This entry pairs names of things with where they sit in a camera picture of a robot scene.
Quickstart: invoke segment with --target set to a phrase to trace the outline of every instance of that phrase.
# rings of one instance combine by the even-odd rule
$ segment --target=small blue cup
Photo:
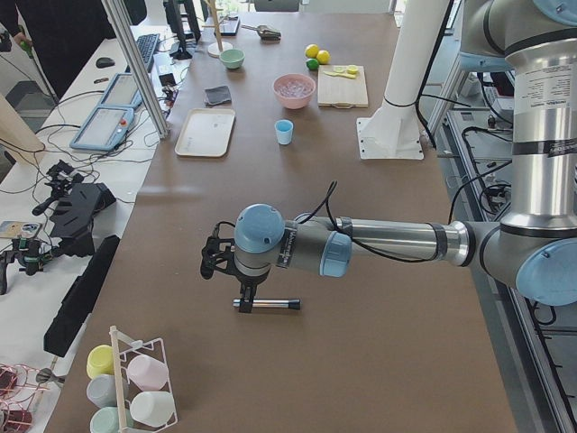
[[[279,144],[287,145],[292,141],[293,124],[287,119],[282,119],[274,124],[277,132],[277,141]]]

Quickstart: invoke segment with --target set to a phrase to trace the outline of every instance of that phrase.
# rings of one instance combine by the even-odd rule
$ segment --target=tablet
[[[100,106],[129,106],[135,109],[142,103],[133,74],[115,74],[98,103]]]
[[[134,119],[128,106],[96,106],[75,135],[70,147],[89,151],[108,152],[126,136]]]

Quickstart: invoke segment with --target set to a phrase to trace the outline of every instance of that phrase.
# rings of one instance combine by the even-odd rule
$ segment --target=black clothing
[[[114,36],[100,0],[0,0],[0,23],[13,36],[16,7],[46,78],[61,97],[105,37]]]

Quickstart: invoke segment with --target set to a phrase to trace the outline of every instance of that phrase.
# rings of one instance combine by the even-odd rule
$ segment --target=marker
[[[239,308],[240,299],[233,300],[233,307]],[[255,299],[252,306],[259,309],[300,309],[300,299]]]

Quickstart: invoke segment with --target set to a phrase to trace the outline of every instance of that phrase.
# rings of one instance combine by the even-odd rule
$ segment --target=green bowl
[[[232,48],[221,52],[219,59],[228,69],[239,69],[244,62],[244,52]]]

